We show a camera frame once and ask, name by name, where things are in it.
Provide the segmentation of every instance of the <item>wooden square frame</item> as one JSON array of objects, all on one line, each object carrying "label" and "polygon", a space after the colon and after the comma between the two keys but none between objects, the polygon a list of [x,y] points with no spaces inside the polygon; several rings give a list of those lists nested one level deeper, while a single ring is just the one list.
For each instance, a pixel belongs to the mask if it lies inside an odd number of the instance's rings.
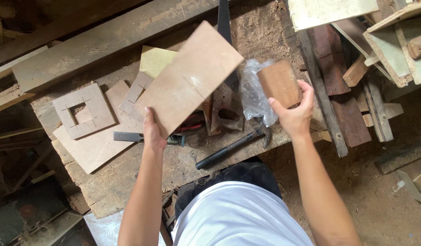
[{"label": "wooden square frame", "polygon": [[[81,103],[86,104],[92,119],[78,123],[71,115],[70,108]],[[53,100],[53,105],[72,139],[83,137],[116,123],[97,83],[57,98]]]}]

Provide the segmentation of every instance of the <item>hand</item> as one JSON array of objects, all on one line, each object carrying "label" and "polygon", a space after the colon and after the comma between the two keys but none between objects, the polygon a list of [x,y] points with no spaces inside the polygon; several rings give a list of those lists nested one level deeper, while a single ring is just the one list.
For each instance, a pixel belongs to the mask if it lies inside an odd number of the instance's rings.
[{"label": "hand", "polygon": [[295,109],[286,109],[279,101],[268,98],[272,109],[279,116],[280,125],[291,139],[309,135],[309,126],[314,112],[314,89],[302,80],[297,80],[297,83],[303,90],[303,100]]},{"label": "hand", "polygon": [[163,152],[168,141],[160,136],[159,126],[154,122],[153,109],[146,107],[145,113],[143,121],[144,149],[149,148],[153,153]]}]

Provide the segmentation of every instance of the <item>black pants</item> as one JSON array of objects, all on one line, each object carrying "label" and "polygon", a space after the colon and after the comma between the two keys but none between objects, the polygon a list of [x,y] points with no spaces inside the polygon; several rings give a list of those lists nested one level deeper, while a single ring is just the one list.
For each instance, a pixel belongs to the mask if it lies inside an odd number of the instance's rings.
[{"label": "black pants", "polygon": [[202,191],[224,181],[240,181],[254,184],[275,194],[280,199],[282,198],[273,174],[262,160],[255,156],[180,187],[177,201],[175,202],[175,217],[178,218],[192,199]]}]

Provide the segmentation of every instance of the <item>dirt floor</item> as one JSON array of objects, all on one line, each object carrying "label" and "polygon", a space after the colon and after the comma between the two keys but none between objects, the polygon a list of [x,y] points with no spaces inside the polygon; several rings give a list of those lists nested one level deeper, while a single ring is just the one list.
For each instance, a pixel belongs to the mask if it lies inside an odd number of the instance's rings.
[{"label": "dirt floor", "polygon": [[[351,148],[344,158],[338,158],[333,143],[315,144],[365,246],[421,245],[421,203],[412,198],[406,187],[394,192],[399,176],[395,172],[380,175],[373,164],[381,154],[421,136],[421,89],[392,103],[400,103],[404,109],[404,114],[390,119],[393,141],[380,143],[370,127],[372,141]],[[283,200],[291,215],[312,238],[302,207],[291,143],[259,157],[287,191]]]}]

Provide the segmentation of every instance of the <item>plastic bag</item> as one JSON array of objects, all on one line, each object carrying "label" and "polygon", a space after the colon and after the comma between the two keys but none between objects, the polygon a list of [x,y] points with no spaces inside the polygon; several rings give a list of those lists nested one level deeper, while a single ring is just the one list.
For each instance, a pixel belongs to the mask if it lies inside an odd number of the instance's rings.
[{"label": "plastic bag", "polygon": [[273,60],[267,60],[264,63],[256,59],[247,60],[240,80],[241,104],[245,118],[249,120],[253,117],[263,117],[263,122],[267,127],[273,125],[279,117],[268,103],[268,98],[258,78],[258,71],[273,63]]}]

